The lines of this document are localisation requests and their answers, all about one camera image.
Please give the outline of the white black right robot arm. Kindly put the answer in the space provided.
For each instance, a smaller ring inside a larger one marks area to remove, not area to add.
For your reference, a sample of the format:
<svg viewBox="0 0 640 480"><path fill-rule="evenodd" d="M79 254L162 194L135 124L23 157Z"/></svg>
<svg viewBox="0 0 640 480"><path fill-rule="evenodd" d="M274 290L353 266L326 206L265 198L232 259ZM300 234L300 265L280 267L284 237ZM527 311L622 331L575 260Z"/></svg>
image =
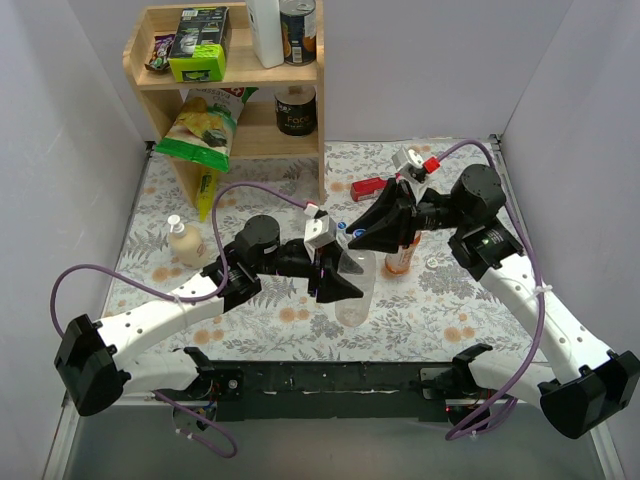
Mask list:
<svg viewBox="0 0 640 480"><path fill-rule="evenodd" d="M419 232L453 230L448 245L458 264L510 311L547 360L544 367L513 367L490 346L474 346L452 361L454 389L469 398L487 388L524 400L562 435L577 439L628 406L639 359L615 352L555 296L531 254L499 221L505 204L499 175L487 165L465 168L447 194L391 178L349 225L362 232L349 246L396 253Z"/></svg>

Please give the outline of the white orange-bottle cap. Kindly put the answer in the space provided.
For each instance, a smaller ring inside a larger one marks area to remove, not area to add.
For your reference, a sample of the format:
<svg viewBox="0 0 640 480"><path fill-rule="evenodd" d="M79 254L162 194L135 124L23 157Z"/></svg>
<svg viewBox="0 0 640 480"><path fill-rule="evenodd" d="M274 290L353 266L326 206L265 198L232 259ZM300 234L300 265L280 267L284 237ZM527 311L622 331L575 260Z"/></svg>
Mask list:
<svg viewBox="0 0 640 480"><path fill-rule="evenodd" d="M435 269L439 265L438 260L435 257L430 257L426 260L426 266L430 269Z"/></svg>

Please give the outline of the orange juice bottle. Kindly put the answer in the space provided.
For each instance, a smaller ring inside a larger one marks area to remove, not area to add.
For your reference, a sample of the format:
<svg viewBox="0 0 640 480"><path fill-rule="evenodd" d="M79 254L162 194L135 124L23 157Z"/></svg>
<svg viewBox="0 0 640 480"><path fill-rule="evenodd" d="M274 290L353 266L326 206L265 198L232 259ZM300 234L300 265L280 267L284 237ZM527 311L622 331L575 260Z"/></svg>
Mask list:
<svg viewBox="0 0 640 480"><path fill-rule="evenodd" d="M393 275L404 275L410 270L411 262L417 246L421 240L421 233L417 232L409 246L401 246L396 253L387 254L385 267Z"/></svg>

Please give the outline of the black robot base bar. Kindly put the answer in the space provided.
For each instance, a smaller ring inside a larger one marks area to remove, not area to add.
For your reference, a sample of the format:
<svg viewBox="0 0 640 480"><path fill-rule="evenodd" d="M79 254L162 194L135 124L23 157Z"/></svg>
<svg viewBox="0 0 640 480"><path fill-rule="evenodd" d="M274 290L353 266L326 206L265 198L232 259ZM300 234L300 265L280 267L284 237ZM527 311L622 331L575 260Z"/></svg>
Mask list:
<svg viewBox="0 0 640 480"><path fill-rule="evenodd" d="M213 361L184 354L197 377L164 388L178 402L211 405L222 422L275 419L445 421L449 403L477 406L486 388L460 384L450 362Z"/></svg>

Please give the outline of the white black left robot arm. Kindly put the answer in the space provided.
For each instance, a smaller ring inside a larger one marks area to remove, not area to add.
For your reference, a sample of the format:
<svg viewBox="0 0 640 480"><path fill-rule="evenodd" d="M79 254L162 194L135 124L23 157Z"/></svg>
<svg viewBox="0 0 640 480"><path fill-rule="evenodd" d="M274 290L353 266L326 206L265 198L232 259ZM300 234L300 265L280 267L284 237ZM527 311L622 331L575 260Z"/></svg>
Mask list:
<svg viewBox="0 0 640 480"><path fill-rule="evenodd" d="M271 216L250 218L225 246L225 255L207 265L165 300L152 300L112 319L72 320L54 359L67 393L82 416L97 414L122 396L154 390L175 391L190 400L227 394L227 382L197 348L170 353L148 351L192 325L220 316L261 291L263 275L304 278L319 303L360 299L363 291L341 276L343 248L329 217L310 219L301 238L280 241Z"/></svg>

